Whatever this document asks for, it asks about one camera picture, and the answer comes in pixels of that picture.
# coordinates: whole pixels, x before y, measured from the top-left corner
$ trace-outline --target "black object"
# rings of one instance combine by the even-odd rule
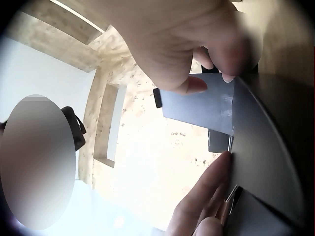
[[[298,231],[248,191],[243,190],[224,226],[224,236],[293,236]]]
[[[155,100],[156,107],[157,108],[161,108],[162,107],[162,100],[161,100],[160,90],[158,88],[155,88],[153,90],[153,95],[154,95],[154,100]]]
[[[230,150],[232,136],[215,130],[208,130],[209,152],[222,153]]]
[[[85,127],[80,119],[74,114],[74,110],[71,107],[64,107],[61,109],[65,115],[73,135],[74,147],[78,151],[85,145],[85,139],[83,135],[86,133]]]

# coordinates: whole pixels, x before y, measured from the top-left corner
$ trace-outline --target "scratched gray surface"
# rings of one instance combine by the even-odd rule
[[[234,81],[225,83],[219,73],[193,76],[203,79],[208,90],[189,95],[161,90],[163,116],[233,135]]]

